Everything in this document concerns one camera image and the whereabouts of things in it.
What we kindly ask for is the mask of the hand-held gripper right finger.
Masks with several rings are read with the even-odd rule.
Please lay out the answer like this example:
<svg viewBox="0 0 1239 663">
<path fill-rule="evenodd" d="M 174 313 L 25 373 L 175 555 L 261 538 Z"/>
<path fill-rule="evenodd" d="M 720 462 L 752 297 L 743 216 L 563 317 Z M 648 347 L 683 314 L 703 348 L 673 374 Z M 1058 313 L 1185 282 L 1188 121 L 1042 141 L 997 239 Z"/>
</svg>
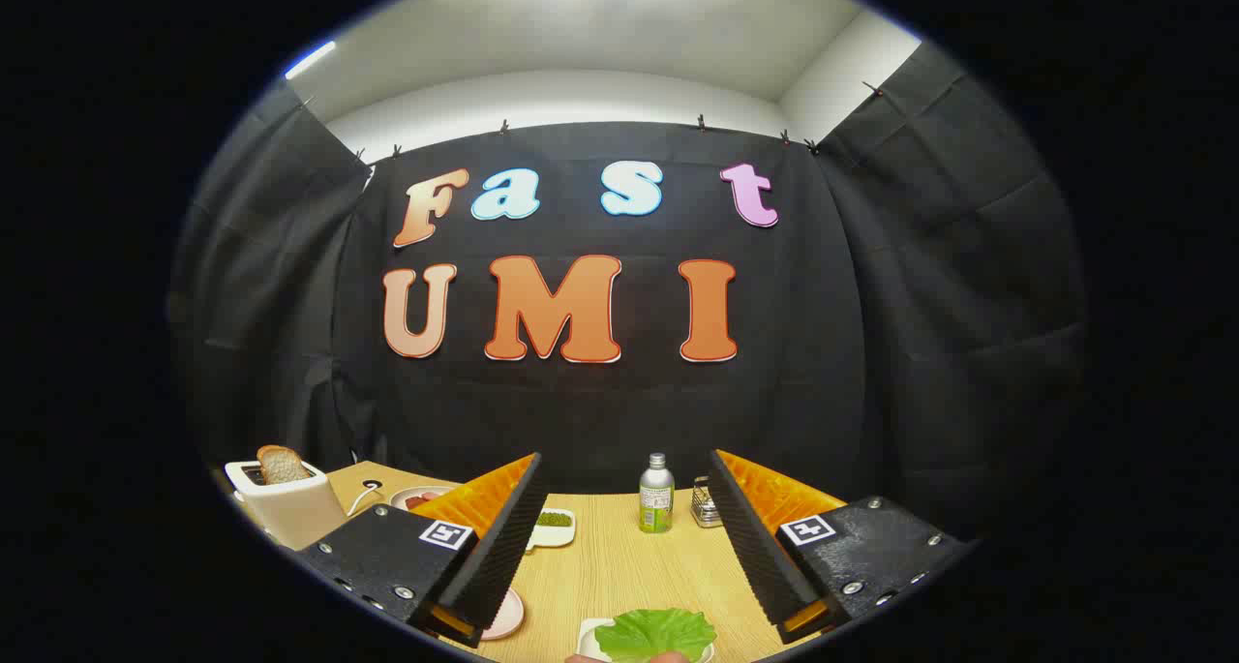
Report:
<svg viewBox="0 0 1239 663">
<path fill-rule="evenodd" d="M 974 550 L 881 496 L 845 501 L 715 449 L 707 490 L 783 644 L 876 618 Z"/>
</svg>

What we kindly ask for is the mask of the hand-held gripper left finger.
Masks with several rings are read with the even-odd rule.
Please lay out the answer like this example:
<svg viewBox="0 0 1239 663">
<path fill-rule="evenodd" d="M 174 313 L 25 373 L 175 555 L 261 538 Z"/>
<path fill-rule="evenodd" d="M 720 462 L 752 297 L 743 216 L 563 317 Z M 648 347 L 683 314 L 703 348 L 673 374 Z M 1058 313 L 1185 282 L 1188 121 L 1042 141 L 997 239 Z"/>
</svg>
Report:
<svg viewBox="0 0 1239 663">
<path fill-rule="evenodd" d="M 382 618 L 475 648 L 543 511 L 541 463 L 529 454 L 414 508 L 377 504 L 295 560 Z"/>
</svg>

